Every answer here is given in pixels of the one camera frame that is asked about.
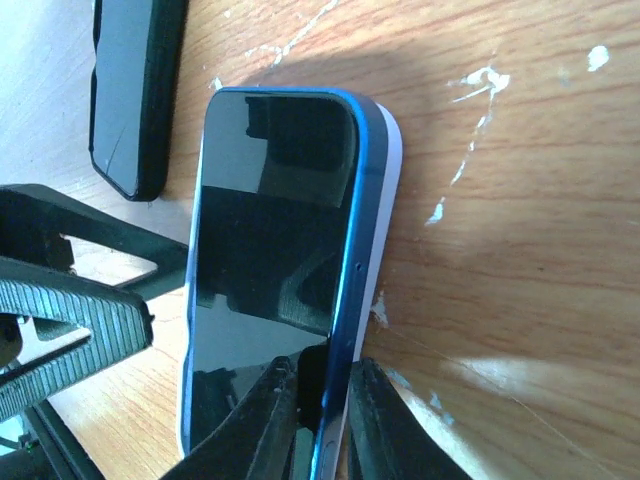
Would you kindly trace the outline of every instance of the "paint speck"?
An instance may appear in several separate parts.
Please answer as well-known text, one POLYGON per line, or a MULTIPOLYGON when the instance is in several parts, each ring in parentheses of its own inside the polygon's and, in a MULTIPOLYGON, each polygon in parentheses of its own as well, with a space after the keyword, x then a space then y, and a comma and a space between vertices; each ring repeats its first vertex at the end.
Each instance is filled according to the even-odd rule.
POLYGON ((386 372, 387 376, 391 380, 396 382, 401 387, 406 388, 407 390, 411 390, 412 389, 411 384, 409 383, 409 380, 404 378, 404 376, 400 375, 397 372, 397 370, 394 370, 393 368, 387 368, 387 369, 385 369, 385 372, 386 372))
POLYGON ((209 89, 215 88, 216 91, 220 90, 222 87, 223 85, 222 85, 222 80, 220 80, 220 77, 214 78, 209 84, 209 89))
MULTIPOLYGON (((244 56, 246 58, 249 58, 257 50, 267 51, 275 55, 275 58, 271 66, 274 67, 280 64, 280 62, 282 62, 284 57, 286 57, 287 55, 289 55, 289 53, 291 53, 291 50, 293 49, 293 47, 295 47, 298 44, 298 42, 300 42, 305 36, 307 36, 307 34, 311 31, 311 29, 316 26, 316 24, 318 23, 318 20, 320 20, 320 18, 324 16, 327 12, 333 10, 336 7, 336 5, 338 5, 338 3, 339 3, 339 0, 331 0, 324 7, 322 7, 320 11, 316 14, 316 16, 313 17, 311 20, 309 20, 309 22, 307 22, 307 24, 298 31, 296 36, 293 37, 293 40, 287 43, 284 47, 269 46, 264 44, 260 46, 259 49, 251 48, 247 50, 246 52, 244 52, 244 56)), ((302 19, 301 14, 297 14, 297 16, 299 19, 302 19)))
POLYGON ((444 412, 442 414, 442 421, 447 425, 453 425, 454 423, 456 423, 455 419, 453 418, 453 415, 451 415, 449 412, 444 412))
POLYGON ((482 127, 485 123, 488 123, 487 116, 483 115, 482 117, 480 117, 480 120, 478 120, 478 124, 476 125, 476 128, 482 127))
POLYGON ((378 301, 371 306, 371 313, 378 325, 389 328, 389 319, 387 318, 387 307, 384 305, 384 290, 380 290, 378 301))
MULTIPOLYGON (((475 145, 471 145, 469 144, 469 151, 473 152, 473 149, 475 148, 475 145)), ((449 186, 453 186, 454 183, 456 183, 458 181, 458 179, 462 176, 462 172, 464 172, 464 167, 467 166, 467 158, 463 158, 462 159, 462 163, 460 164, 460 167, 458 167, 458 171, 456 172, 456 174, 454 175, 454 177, 451 179, 451 183, 449 183, 449 186)))
POLYGON ((471 97, 475 97, 476 95, 480 95, 481 93, 484 93, 487 91, 489 92, 490 101, 493 102, 494 97, 509 86, 509 83, 511 82, 511 75, 498 73, 493 69, 493 67, 482 67, 479 70, 476 70, 475 72, 462 77, 457 82, 449 82, 448 85, 449 86, 454 86, 454 85, 477 86, 482 84, 483 82, 486 82, 486 83, 482 88, 479 88, 478 90, 468 93, 463 97, 456 98, 453 101, 453 103, 467 100, 471 97))
POLYGON ((442 197, 440 199, 440 202, 438 202, 438 205, 436 205, 436 208, 433 211, 433 215, 431 215, 431 218, 429 218, 429 220, 425 222, 425 226, 434 225, 438 223, 440 220, 442 220, 442 215, 444 213, 444 201, 445 201, 445 198, 442 197))
POLYGON ((442 403, 440 403, 440 398, 438 398, 438 394, 436 392, 431 392, 431 400, 429 400, 429 405, 431 405, 436 410, 442 410, 442 403))
POLYGON ((589 62, 588 72, 595 72, 609 61, 609 50, 604 45, 593 47, 587 56, 589 62))

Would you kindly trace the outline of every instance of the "black screen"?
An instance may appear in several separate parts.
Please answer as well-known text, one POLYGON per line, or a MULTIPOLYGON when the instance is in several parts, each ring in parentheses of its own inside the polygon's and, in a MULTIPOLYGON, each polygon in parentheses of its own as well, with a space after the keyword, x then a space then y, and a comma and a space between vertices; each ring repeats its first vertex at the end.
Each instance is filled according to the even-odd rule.
POLYGON ((212 99, 202 153, 190 448, 285 355, 300 370, 296 458, 310 458, 357 143, 350 111, 329 96, 223 90, 212 99))
POLYGON ((121 190, 138 183, 140 119, 153 1, 100 2, 93 161, 121 190))

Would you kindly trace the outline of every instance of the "wood grain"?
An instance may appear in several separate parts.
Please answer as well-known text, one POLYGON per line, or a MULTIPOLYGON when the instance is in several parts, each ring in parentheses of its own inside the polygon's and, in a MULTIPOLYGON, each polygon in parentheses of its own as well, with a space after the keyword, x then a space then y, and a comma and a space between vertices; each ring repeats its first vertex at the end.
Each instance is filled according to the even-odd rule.
MULTIPOLYGON (((391 327, 370 328, 365 353, 406 377, 409 404, 476 479, 640 478, 634 2, 192 0, 169 182, 148 205, 89 163, 91 18, 89 1, 0 5, 2 183, 186 241, 216 77, 370 95, 398 119, 405 158, 379 279, 391 327), (597 45, 610 60, 588 72, 597 45), (506 88, 454 103, 483 67, 506 88)), ((79 272, 142 268, 108 255, 79 246, 79 272)), ((52 399, 110 479, 178 459, 182 292, 151 308, 153 348, 52 399)))

